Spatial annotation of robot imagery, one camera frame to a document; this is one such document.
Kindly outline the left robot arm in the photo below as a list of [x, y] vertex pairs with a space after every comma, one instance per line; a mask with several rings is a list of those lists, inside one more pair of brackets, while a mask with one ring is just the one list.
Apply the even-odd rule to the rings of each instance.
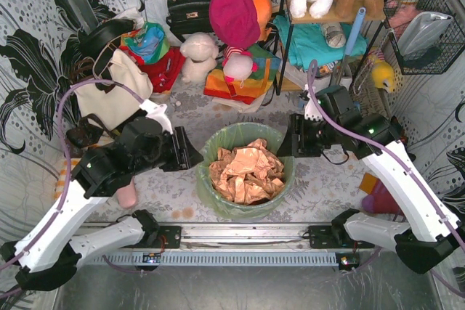
[[159, 224], [147, 210], [98, 232], [76, 236], [92, 212], [137, 174], [159, 168], [183, 171], [203, 161], [181, 126], [163, 129], [141, 117], [126, 124], [111, 143], [87, 150], [71, 171], [68, 191], [23, 239], [1, 246], [1, 257], [18, 265], [22, 290], [50, 291], [64, 285], [87, 261], [113, 250], [159, 242]]

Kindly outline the green trash bag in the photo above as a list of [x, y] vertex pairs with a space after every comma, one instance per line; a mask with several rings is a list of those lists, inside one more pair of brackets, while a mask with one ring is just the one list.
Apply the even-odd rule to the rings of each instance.
[[196, 193], [204, 206], [222, 219], [235, 221], [258, 221], [271, 214], [285, 200], [295, 180], [295, 159], [281, 158], [284, 165], [283, 191], [276, 198], [258, 205], [244, 206], [229, 203], [213, 188], [209, 178], [209, 165], [217, 159], [220, 147], [232, 149], [245, 146], [252, 140], [263, 138], [268, 141], [267, 149], [275, 152], [283, 141], [283, 135], [274, 128], [260, 123], [236, 123], [220, 129], [206, 141], [201, 150], [203, 162], [196, 166]]

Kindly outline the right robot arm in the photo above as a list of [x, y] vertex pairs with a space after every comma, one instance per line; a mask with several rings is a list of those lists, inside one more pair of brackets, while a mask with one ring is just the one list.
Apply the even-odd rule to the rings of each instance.
[[417, 274], [464, 247], [464, 222], [433, 193], [383, 115], [362, 115], [343, 86], [319, 92], [306, 86], [305, 92], [305, 113], [291, 115], [278, 156], [317, 158], [339, 145], [370, 168], [406, 218], [395, 223], [348, 209], [331, 222], [338, 246], [366, 242], [385, 248]]

